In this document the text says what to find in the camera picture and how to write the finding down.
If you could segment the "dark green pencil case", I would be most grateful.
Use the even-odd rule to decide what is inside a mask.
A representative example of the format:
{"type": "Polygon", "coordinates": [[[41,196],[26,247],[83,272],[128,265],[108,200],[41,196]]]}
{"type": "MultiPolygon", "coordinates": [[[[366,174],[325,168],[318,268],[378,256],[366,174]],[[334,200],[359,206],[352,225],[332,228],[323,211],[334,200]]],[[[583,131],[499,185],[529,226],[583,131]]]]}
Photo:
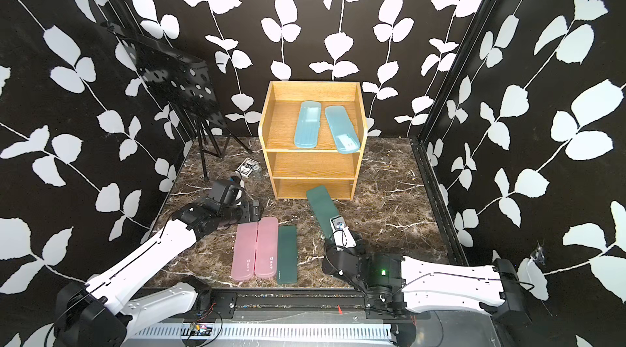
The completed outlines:
{"type": "Polygon", "coordinates": [[[290,285],[298,281],[298,246],[296,226],[280,226],[278,230],[277,283],[290,285]]]}
{"type": "Polygon", "coordinates": [[[306,192],[311,210],[318,221],[324,238],[336,243],[336,219],[340,214],[325,186],[318,186],[306,192]]]}

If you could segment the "light blue ribbed pencil case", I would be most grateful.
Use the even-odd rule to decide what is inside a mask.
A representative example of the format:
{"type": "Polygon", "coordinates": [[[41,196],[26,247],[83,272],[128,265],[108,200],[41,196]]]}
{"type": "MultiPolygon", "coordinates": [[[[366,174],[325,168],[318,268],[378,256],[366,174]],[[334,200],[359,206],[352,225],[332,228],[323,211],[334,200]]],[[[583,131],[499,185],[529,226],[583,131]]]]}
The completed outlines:
{"type": "Polygon", "coordinates": [[[302,102],[294,135],[294,144],[297,148],[311,149],[317,146],[320,118],[320,102],[302,102]]]}

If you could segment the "light blue case with label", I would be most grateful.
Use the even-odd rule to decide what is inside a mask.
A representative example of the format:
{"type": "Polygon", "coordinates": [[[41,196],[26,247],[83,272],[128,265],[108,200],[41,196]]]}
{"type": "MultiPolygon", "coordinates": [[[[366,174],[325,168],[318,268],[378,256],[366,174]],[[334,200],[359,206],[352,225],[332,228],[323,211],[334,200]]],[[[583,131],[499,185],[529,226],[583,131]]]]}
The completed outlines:
{"type": "Polygon", "coordinates": [[[343,106],[330,106],[324,110],[337,151],[353,154],[360,149],[360,141],[343,106]]]}

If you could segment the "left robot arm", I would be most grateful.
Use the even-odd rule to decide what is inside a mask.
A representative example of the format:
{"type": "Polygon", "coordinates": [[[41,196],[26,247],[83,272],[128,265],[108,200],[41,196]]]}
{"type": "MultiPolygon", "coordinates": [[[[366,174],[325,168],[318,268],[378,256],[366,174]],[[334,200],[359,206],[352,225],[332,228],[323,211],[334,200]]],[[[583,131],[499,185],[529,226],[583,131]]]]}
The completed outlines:
{"type": "Polygon", "coordinates": [[[129,337],[176,314],[214,307],[211,288],[189,276],[171,288],[136,293],[179,254],[218,230],[259,221],[261,206],[241,180],[213,182],[207,196],[182,206],[134,252],[86,283],[70,283],[55,303],[49,337],[64,346],[120,346],[129,337]]]}

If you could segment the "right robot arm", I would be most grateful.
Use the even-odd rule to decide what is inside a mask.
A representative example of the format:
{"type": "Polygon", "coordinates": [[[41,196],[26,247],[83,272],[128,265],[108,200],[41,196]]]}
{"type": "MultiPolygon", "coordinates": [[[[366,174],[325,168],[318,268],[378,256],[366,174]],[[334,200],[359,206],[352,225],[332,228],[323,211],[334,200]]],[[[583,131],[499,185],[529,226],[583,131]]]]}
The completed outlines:
{"type": "Polygon", "coordinates": [[[339,238],[324,246],[322,270],[363,296],[365,310],[383,319],[403,319],[431,311],[483,314],[512,326],[531,322],[525,291],[513,264],[461,266],[424,262],[398,254],[366,253],[339,238]]]}

